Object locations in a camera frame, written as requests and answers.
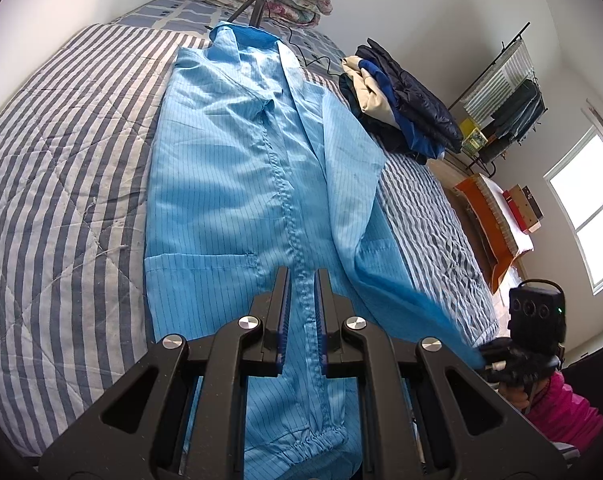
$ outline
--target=navy jacket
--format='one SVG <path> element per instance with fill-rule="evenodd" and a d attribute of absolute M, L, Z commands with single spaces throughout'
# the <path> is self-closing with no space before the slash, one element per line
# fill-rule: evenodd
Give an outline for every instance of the navy jacket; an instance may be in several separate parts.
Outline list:
<path fill-rule="evenodd" d="M 359 46 L 357 56 L 376 64 L 389 77 L 399 112 L 424 134 L 459 153 L 463 134 L 448 108 L 413 75 L 403 70 L 378 43 L 371 39 L 368 43 L 370 46 Z"/>

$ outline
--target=window frame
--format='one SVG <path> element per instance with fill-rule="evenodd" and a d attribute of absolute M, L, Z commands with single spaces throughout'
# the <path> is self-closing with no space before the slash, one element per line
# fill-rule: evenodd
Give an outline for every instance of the window frame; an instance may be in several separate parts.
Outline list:
<path fill-rule="evenodd" d="M 603 124 L 594 113 L 591 112 L 589 108 L 583 110 L 585 116 L 588 118 L 588 121 L 591 123 L 591 127 L 585 133 L 584 137 L 582 137 L 579 142 L 568 152 L 565 156 L 544 176 L 544 180 L 548 184 L 550 188 L 550 192 L 553 194 L 559 207 L 561 208 L 562 213 L 564 214 L 566 221 L 568 221 L 568 225 L 573 233 L 575 238 L 575 242 L 577 243 L 577 247 L 579 248 L 579 252 L 581 254 L 582 260 L 584 261 L 586 272 L 588 273 L 588 279 L 590 280 L 590 285 L 593 289 L 593 295 L 597 295 L 599 292 L 603 290 L 603 278 L 595 283 L 593 279 L 592 272 L 590 270 L 590 265 L 588 264 L 588 260 L 585 257 L 584 248 L 582 247 L 581 241 L 579 239 L 579 231 L 587 226 L 594 218 L 597 217 L 599 213 L 603 211 L 603 205 L 597 209 L 592 215 L 590 215 L 580 226 L 575 227 L 573 221 L 570 219 L 570 215 L 564 206 L 561 197 L 555 190 L 552 185 L 551 180 L 555 178 L 571 161 L 581 152 L 581 150 L 592 140 L 595 136 L 599 136 L 603 141 Z"/>

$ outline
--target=hand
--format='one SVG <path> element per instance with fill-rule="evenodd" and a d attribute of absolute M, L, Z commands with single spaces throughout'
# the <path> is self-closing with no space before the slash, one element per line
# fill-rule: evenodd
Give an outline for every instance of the hand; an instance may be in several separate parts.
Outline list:
<path fill-rule="evenodd" d="M 548 386 L 549 381 L 550 379 L 543 379 L 539 381 L 537 384 L 535 384 L 533 393 L 536 394 L 542 391 L 546 386 Z M 505 400 L 510 402 L 520 411 L 525 410 L 530 404 L 528 395 L 526 395 L 526 392 L 523 390 L 523 386 L 508 386 L 505 383 L 501 383 L 499 384 L 499 394 L 501 394 Z"/>

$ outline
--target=dark jacket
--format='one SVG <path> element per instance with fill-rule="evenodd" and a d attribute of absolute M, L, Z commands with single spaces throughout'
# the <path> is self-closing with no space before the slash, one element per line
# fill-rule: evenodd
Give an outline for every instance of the dark jacket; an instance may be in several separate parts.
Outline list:
<path fill-rule="evenodd" d="M 402 69 L 379 44 L 368 40 L 357 56 L 376 64 L 392 82 L 399 112 L 419 130 L 454 153 L 461 151 L 463 135 L 448 108 L 428 88 Z"/>
<path fill-rule="evenodd" d="M 501 138 L 512 134 L 518 137 L 534 116 L 540 100 L 539 87 L 530 79 L 526 79 L 493 114 L 492 126 L 495 129 L 495 136 Z"/>
<path fill-rule="evenodd" d="M 546 106 L 542 98 L 539 99 L 533 114 L 528 118 L 526 123 L 522 123 L 521 126 L 513 132 L 507 132 L 507 134 L 502 137 L 498 137 L 496 140 L 487 144 L 482 149 L 479 150 L 479 158 L 485 164 L 492 162 L 499 155 L 502 155 L 512 143 L 523 140 L 523 138 L 528 134 L 530 130 L 534 128 L 535 123 L 539 120 L 539 118 L 545 113 Z"/>
<path fill-rule="evenodd" d="M 414 158 L 422 166 L 425 165 L 427 157 L 421 155 L 421 153 L 409 150 L 406 139 L 400 130 L 390 124 L 375 119 L 374 117 L 370 117 L 361 111 L 357 95 L 355 94 L 353 81 L 346 74 L 339 76 L 339 90 L 348 101 L 351 112 L 361 123 L 361 126 L 363 126 L 370 136 L 379 140 L 387 152 L 404 153 L 405 155 Z"/>

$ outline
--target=box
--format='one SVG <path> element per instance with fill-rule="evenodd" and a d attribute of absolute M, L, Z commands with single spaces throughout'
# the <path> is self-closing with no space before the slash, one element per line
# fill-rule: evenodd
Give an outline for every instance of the box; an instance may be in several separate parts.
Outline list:
<path fill-rule="evenodd" d="M 488 143 L 488 139 L 486 139 L 477 123 L 471 118 L 462 121 L 459 129 L 463 133 L 461 148 L 469 156 L 476 156 L 477 152 Z"/>
<path fill-rule="evenodd" d="M 543 214 L 528 187 L 515 186 L 504 191 L 504 198 L 513 212 L 519 228 L 526 234 L 534 233 L 541 227 Z"/>

